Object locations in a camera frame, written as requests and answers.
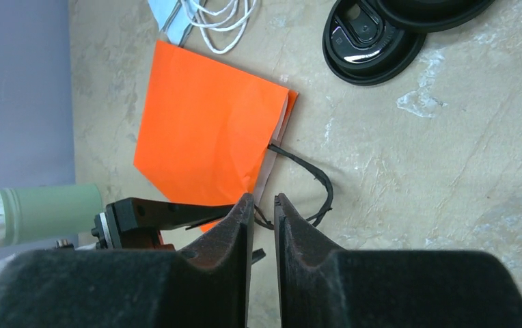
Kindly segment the orange paper bag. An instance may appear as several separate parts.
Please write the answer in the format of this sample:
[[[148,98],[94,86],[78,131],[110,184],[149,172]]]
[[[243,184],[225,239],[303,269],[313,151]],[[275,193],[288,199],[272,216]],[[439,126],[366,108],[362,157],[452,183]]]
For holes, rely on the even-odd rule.
[[[260,199],[298,92],[157,41],[133,164],[168,200]]]

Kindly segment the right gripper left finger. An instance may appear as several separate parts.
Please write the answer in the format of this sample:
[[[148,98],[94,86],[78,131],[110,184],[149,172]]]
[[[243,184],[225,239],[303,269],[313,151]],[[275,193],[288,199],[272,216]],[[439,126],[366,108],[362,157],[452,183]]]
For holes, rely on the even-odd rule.
[[[0,274],[0,327],[246,327],[253,196],[233,206],[198,227],[159,230],[175,251],[17,255]]]

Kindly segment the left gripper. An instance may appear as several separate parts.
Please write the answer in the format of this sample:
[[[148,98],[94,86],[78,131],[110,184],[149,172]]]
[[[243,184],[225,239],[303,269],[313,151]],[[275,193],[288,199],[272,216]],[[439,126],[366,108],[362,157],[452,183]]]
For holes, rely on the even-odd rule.
[[[175,251],[159,230],[194,228],[228,215],[233,205],[204,206],[130,197],[107,206],[94,218],[94,249],[155,249]]]

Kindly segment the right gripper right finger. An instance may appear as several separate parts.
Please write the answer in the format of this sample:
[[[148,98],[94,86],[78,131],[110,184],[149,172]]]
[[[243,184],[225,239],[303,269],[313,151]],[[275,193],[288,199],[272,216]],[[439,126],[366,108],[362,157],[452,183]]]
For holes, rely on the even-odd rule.
[[[282,327],[522,327],[522,296],[493,255],[349,250],[275,197]]]

